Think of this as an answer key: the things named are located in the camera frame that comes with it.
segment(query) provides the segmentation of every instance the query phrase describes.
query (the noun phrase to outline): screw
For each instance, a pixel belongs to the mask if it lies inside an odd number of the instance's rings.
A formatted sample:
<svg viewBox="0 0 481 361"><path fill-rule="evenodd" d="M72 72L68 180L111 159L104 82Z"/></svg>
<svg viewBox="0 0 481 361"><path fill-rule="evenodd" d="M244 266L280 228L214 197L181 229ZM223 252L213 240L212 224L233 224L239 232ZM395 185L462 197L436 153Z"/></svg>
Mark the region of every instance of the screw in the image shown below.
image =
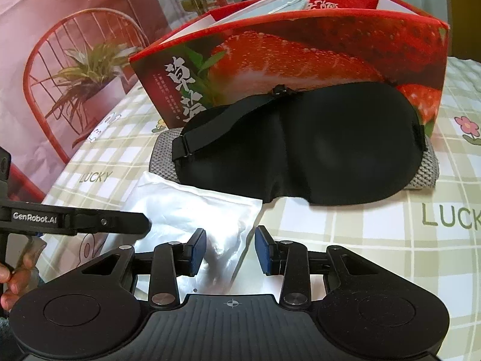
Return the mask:
<svg viewBox="0 0 481 361"><path fill-rule="evenodd" d="M152 296L152 302L157 305L169 305L175 301L175 296L170 293L157 293Z"/></svg>
<svg viewBox="0 0 481 361"><path fill-rule="evenodd" d="M299 306L307 302L307 297L302 293L293 292L284 296L284 302L289 305Z"/></svg>

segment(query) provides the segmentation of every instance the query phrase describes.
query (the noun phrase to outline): human hand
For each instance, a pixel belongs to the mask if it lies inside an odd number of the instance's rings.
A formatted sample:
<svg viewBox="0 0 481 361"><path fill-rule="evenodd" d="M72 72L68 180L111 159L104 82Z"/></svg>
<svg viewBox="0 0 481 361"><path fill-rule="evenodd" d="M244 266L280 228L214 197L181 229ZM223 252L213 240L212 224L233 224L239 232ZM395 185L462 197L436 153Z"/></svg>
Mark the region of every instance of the human hand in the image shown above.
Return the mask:
<svg viewBox="0 0 481 361"><path fill-rule="evenodd" d="M47 243L39 237L31 237L24 248L17 265L11 272L0 264L0 284L6 283L8 290L0 298L0 304L10 311L18 299L38 285L38 273L35 265Z"/></svg>

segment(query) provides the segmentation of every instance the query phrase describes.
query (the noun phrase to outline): finger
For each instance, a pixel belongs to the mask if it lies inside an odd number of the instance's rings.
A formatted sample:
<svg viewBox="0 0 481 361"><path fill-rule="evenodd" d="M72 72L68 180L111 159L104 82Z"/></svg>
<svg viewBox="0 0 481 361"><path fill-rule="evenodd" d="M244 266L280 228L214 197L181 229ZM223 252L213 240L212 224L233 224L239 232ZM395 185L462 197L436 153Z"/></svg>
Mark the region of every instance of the finger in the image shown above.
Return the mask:
<svg viewBox="0 0 481 361"><path fill-rule="evenodd" d="M6 311L11 310L14 307L14 304L18 301L20 296L14 295L11 291L7 290L0 299L0 303L2 308Z"/></svg>
<svg viewBox="0 0 481 361"><path fill-rule="evenodd" d="M36 238L37 240L32 243L32 247L23 256L23 266L27 269L33 269L37 264L40 254L47 246L41 238Z"/></svg>
<svg viewBox="0 0 481 361"><path fill-rule="evenodd" d="M14 295L21 295L30 282L31 271L27 269L17 269L8 282L8 288Z"/></svg>
<svg viewBox="0 0 481 361"><path fill-rule="evenodd" d="M0 264L0 283L6 283L11 277L10 270L4 265Z"/></svg>

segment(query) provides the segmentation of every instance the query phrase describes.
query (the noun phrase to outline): black eye mask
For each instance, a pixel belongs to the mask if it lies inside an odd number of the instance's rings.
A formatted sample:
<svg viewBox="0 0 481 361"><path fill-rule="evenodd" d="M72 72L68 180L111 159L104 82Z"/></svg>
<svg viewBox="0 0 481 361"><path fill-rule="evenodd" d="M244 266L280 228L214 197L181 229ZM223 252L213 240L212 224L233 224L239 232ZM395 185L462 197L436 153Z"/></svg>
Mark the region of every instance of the black eye mask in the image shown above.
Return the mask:
<svg viewBox="0 0 481 361"><path fill-rule="evenodd" d="M180 183L201 189L353 205L405 188L425 150L415 109L387 84L278 85L196 115L172 141L172 161Z"/></svg>

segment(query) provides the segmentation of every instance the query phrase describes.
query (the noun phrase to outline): tablecloth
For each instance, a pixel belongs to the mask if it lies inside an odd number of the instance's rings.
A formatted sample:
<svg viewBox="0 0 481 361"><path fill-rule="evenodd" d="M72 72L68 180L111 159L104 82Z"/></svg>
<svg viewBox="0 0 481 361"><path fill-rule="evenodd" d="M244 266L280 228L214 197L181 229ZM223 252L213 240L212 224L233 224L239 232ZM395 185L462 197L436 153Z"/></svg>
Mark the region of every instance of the tablecloth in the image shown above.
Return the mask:
<svg viewBox="0 0 481 361"><path fill-rule="evenodd" d="M120 209L148 169L155 139L165 125L140 84L112 111L110 124L87 140L58 178L44 203ZM450 329L439 356L481 359L481 64L449 58L432 143L440 162L434 190L400 191L366 205L312 206L297 198L264 205L259 223L276 240L324 251L343 245L438 295ZM389 125L385 134L389 135ZM48 235L38 262L46 281L96 256L103 235ZM282 278L262 275L250 243L231 294L278 295ZM324 294L313 276L313 298Z"/></svg>

